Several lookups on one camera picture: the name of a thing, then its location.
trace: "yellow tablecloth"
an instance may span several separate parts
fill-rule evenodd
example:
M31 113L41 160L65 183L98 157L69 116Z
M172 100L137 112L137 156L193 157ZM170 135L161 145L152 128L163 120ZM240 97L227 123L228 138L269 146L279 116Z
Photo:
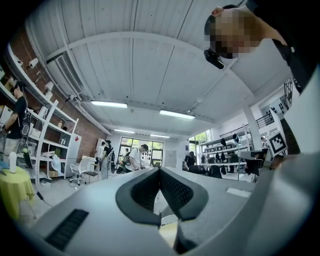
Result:
M16 167L16 173L3 169L6 176L0 174L0 196L4 206L13 219L19 218L19 201L35 195L29 174L22 168Z

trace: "ceiling light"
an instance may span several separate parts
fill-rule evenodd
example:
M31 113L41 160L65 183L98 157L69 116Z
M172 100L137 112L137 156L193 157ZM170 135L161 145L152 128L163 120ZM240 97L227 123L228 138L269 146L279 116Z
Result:
M186 119L195 119L196 118L194 115L181 114L181 113L167 111L167 110L160 110L160 114L172 116L172 117L178 117L178 118L186 118Z
M119 130L119 129L114 129L116 132L122 132L122 133L129 133L129 134L134 134L134 131L130 131L130 130Z
M115 108L123 108L123 109L128 108L128 105L126 103L116 103L116 102L109 102L109 101L91 100L91 104L96 106L104 106L104 107L115 107Z
M170 138L169 136L164 136L164 135L155 135L155 134L150 134L150 136L154 136L154 137L161 137L161 138Z

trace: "ceiling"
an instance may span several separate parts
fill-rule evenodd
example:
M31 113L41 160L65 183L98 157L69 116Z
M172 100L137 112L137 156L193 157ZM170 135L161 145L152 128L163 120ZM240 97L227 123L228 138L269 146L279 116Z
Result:
M216 6L232 3L238 1L48 0L26 28L44 63L63 54L83 91L82 106L106 128L190 137L262 100L290 74L271 40L223 60L223 70L206 62L206 19ZM51 75L56 82L62 76ZM102 108L89 100L126 102L129 108ZM160 109L192 109L196 119L162 116Z

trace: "floor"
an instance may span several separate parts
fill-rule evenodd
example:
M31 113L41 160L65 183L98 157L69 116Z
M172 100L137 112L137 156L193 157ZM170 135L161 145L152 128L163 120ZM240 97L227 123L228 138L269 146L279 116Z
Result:
M112 178L117 175L120 174L110 173L109 177ZM83 177L85 181L88 183L89 176L84 175ZM96 177L90 177L90 183L96 182ZM41 183L37 185L33 183L32 185L34 192L37 193L38 190L40 194L43 196L44 201L47 202L50 206L54 207L66 198L70 197L73 193L77 192L77 190L80 190L86 186L83 183L81 183L81 185L78 186L76 181L70 183L70 179L71 178L67 178L66 180L64 180L63 177L57 177L52 178L52 182L48 186L42 185ZM101 172L98 174L98 180L101 180ZM19 222L23 224L23 226L25 227L32 227L32 225L36 223L36 221L40 219L40 217L51 208L44 201L40 200L40 198L37 195L34 196L32 208L35 212L36 219L34 219L33 212L28 207L27 203L25 201L21 201Z

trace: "white t-shirt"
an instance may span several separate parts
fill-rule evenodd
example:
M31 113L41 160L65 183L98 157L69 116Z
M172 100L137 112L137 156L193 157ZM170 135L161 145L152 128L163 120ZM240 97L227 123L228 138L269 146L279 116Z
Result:
M140 161L141 161L141 152L139 151L138 148L134 148L133 150L131 150L129 157L132 157L134 160L134 164L135 165L140 165ZM132 165L132 161L130 162L131 164L126 166L127 169L129 169L130 171L134 171L135 168Z
M96 153L97 158L102 158L102 155L104 153L104 149L105 149L105 146L99 146L98 152Z

